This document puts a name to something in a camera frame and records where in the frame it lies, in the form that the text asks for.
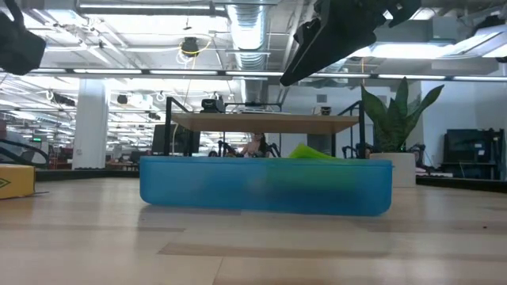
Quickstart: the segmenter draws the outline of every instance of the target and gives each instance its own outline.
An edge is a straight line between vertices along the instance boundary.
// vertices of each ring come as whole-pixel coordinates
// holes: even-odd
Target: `potted plant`
[[[364,111],[372,119],[375,132],[375,147],[381,151],[371,154],[371,159],[385,159],[393,163],[393,187],[415,186],[414,155],[405,153],[403,146],[410,132],[415,128],[422,112],[440,96],[443,85],[431,91],[421,100],[408,104],[409,86],[406,78],[402,80],[387,107],[377,96],[361,86]]]

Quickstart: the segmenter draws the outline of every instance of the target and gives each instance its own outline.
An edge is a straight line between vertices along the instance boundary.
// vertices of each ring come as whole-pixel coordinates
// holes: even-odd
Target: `ceiling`
[[[45,7],[29,2],[32,6],[24,7],[25,25],[48,43],[41,68],[236,70],[242,65],[239,62],[241,56],[238,55],[248,53],[244,50],[239,53],[238,40],[231,34],[234,32],[234,23],[231,22],[234,19],[231,20],[231,10],[224,8],[224,5],[263,3],[264,44],[256,51],[248,52],[251,55],[262,55],[265,70],[283,71],[297,47],[292,34],[300,24],[314,16],[313,0],[213,2],[214,13],[210,13],[210,2],[193,0],[143,2],[144,5],[149,3],[151,6],[139,6],[138,2],[124,0],[80,1],[78,6],[54,2],[56,4],[50,3]],[[473,25],[503,4],[505,1],[423,0],[423,8],[414,15],[413,21],[407,21],[392,30],[381,27],[376,34],[379,42],[385,44],[428,43],[437,37],[444,41],[454,40],[455,44],[465,39]],[[179,47],[186,37],[197,38],[200,53],[194,59],[181,56]],[[248,40],[250,37],[244,36],[243,39]],[[494,59],[480,56],[446,60],[363,57],[347,59],[333,72],[489,74],[496,67]],[[164,110],[165,96],[177,98],[194,112],[200,110],[202,99],[217,95],[222,96],[226,102],[244,101],[242,81],[228,79],[105,79],[112,96],[110,145],[120,139],[134,137],[137,139],[126,143],[148,146],[152,125],[157,120],[149,119],[146,113],[134,111],[147,108],[153,112]],[[57,93],[78,104],[79,78],[6,76],[1,80],[0,110],[4,117],[12,120],[13,129],[26,132],[28,136],[34,130],[48,128],[54,129],[58,134],[58,128],[66,134],[61,134],[63,138],[57,141],[63,144],[71,142],[75,109],[52,103],[48,98]],[[341,83],[349,88],[359,84],[360,81],[352,79]],[[392,82],[378,80],[372,84],[390,86]],[[118,95],[129,96],[129,104],[118,104]],[[43,110],[13,112],[8,111],[9,108]],[[165,114],[160,112],[159,115],[163,121]],[[119,132],[132,135],[121,137],[117,135]],[[213,139],[219,138],[219,135],[210,136],[214,136]],[[242,139],[245,136],[239,134],[238,137]]]

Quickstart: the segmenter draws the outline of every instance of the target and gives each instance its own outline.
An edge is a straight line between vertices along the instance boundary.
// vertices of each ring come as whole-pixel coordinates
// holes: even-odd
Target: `person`
[[[266,142],[265,135],[263,133],[252,134],[252,141],[243,147],[241,154],[248,158],[253,156],[268,158],[268,143]]]
[[[5,139],[14,143],[23,143],[29,144],[24,138],[23,135],[13,131],[7,131],[7,122],[5,120],[0,119],[0,139]],[[16,154],[17,156],[21,156],[23,153],[23,148],[21,146],[13,146],[8,143],[0,142],[0,147]],[[0,154],[0,162],[11,162],[12,159],[7,156]]]

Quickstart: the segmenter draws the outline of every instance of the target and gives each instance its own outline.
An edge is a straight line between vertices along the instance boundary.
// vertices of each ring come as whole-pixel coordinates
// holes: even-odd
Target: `yellow box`
[[[0,164],[0,199],[30,196],[35,193],[35,168]]]

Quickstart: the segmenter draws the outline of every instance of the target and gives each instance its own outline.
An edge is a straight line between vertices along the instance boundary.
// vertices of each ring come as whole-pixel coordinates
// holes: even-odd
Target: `green leaves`
[[[396,98],[391,99],[389,108],[375,95],[369,93],[361,86],[361,98],[364,102],[364,111],[374,123],[375,137],[382,152],[399,152],[415,128],[419,117],[440,96],[443,85],[438,86],[426,95],[421,101],[421,95],[407,104],[408,82],[402,80],[396,92]]]

